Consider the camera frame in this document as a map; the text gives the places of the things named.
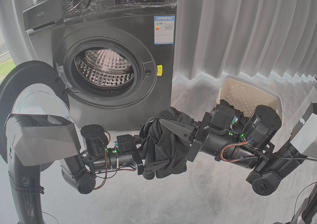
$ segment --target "grass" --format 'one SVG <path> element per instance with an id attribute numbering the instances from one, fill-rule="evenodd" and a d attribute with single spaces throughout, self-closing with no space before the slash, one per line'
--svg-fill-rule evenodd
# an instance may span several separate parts
<path id="1" fill-rule="evenodd" d="M 0 63 L 0 76 L 7 75 L 15 66 L 16 65 L 14 64 L 12 59 Z"/>

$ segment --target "yellow warning sticker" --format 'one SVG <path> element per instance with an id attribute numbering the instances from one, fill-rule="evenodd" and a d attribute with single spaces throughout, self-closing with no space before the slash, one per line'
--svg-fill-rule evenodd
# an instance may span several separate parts
<path id="1" fill-rule="evenodd" d="M 162 65 L 158 65 L 158 72 L 157 72 L 157 76 L 161 76 L 163 73 L 163 66 Z"/>

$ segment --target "qr code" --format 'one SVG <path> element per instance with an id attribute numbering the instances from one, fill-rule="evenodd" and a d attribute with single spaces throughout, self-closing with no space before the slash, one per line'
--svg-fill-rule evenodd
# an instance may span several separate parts
<path id="1" fill-rule="evenodd" d="M 173 30 L 174 22 L 165 22 L 164 23 L 164 30 Z"/>

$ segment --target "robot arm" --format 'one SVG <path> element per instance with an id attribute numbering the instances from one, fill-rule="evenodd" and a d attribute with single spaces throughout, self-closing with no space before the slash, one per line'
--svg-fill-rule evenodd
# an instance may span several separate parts
<path id="1" fill-rule="evenodd" d="M 312 153 L 317 151 L 311 151 L 311 148 L 317 139 L 315 136 L 307 138 L 306 133 L 311 123 L 316 122 L 315 106 L 315 103 L 311 104 L 295 126 L 291 138 L 274 154 L 270 140 L 282 123 L 273 109 L 263 105 L 256 108 L 239 132 L 233 129 L 238 121 L 235 110 L 223 104 L 206 112 L 201 122 L 193 121 L 192 125 L 167 119 L 159 119 L 159 123 L 189 146 L 186 160 L 193 162 L 198 152 L 204 152 L 217 161 L 253 169 L 246 180 L 257 194 L 270 195 L 307 156 L 316 157 Z M 96 175 L 104 173 L 106 168 L 118 171 L 129 166 L 141 175 L 151 174 L 170 162 L 163 160 L 143 165 L 136 147 L 141 141 L 138 136 L 118 136 L 114 147 L 108 148 L 108 139 L 99 125 L 81 129 L 85 150 L 79 153 L 80 143 L 74 124 L 57 116 L 11 114 L 4 129 L 8 138 L 11 191 L 23 224 L 44 223 L 40 199 L 44 188 L 40 186 L 40 171 L 45 163 L 59 160 L 64 180 L 78 192 L 88 194 L 95 187 Z M 306 218 L 303 223 L 309 223 L 316 213 L 315 197 L 315 194 L 311 195 L 310 203 L 307 201 L 302 207 Z"/>
<path id="2" fill-rule="evenodd" d="M 61 160 L 64 179 L 82 194 L 95 186 L 81 159 L 75 126 L 53 115 L 10 114 L 4 131 L 8 144 L 8 174 L 13 202 L 22 224 L 45 224 L 40 172 Z"/>

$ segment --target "aux logo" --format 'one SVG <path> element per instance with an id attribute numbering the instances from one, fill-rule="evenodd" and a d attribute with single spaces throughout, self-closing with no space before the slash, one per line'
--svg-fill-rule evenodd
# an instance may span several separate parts
<path id="1" fill-rule="evenodd" d="M 38 16 L 42 16 L 42 15 L 44 15 L 44 12 L 38 13 L 36 16 L 38 17 Z"/>

